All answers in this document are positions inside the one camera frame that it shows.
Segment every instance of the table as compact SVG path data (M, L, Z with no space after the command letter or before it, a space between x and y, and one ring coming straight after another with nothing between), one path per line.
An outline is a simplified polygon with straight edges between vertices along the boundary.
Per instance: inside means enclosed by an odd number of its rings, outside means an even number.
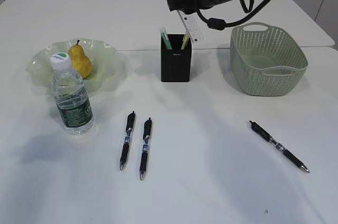
M189 83L160 82L159 51L120 52L126 73L118 88L110 78L90 94L98 126L82 142L63 132L52 97L34 91L25 72L29 51L2 51L0 223L336 223L338 54L303 50L309 67L283 97L243 94L226 49L193 51ZM153 133L140 181L148 117ZM311 173L251 131L250 119Z
M244 16L238 0L203 12L235 21ZM195 49L228 48L231 29L209 29L196 18L204 41ZM284 28L299 46L333 46L334 41L292 0L273 0L251 21ZM166 0L6 0L0 6L2 49L42 50L74 38L103 40L117 50L158 50L159 28L184 33Z

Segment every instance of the green plastic basket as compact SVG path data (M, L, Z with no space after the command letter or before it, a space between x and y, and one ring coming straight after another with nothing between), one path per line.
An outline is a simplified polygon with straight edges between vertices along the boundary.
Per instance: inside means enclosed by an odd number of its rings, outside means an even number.
M260 25L262 31L246 27ZM240 88L253 96L283 96L298 84L307 59L283 29L264 23L235 27L231 33L231 66Z

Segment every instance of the green label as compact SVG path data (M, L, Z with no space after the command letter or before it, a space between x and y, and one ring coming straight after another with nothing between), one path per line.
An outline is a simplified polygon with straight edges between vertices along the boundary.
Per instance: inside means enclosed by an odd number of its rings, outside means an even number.
M60 109L58 107L58 109L66 127L80 127L88 123L93 117L89 98L76 108Z
M63 58L66 58L67 55L65 53L58 53L59 56L62 56Z

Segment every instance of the pencil cup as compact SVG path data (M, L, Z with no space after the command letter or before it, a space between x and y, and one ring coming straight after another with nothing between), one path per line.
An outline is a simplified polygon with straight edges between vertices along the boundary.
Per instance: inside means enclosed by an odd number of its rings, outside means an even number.
M161 81L188 82L190 78L191 41L181 50L184 35L168 34L172 50L161 39Z

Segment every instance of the white bottle cap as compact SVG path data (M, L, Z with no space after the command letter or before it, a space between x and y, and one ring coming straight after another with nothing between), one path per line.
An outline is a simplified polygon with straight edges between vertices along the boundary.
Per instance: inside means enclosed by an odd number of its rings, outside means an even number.
M62 70L72 66L72 61L67 53L59 52L50 58L54 70Z

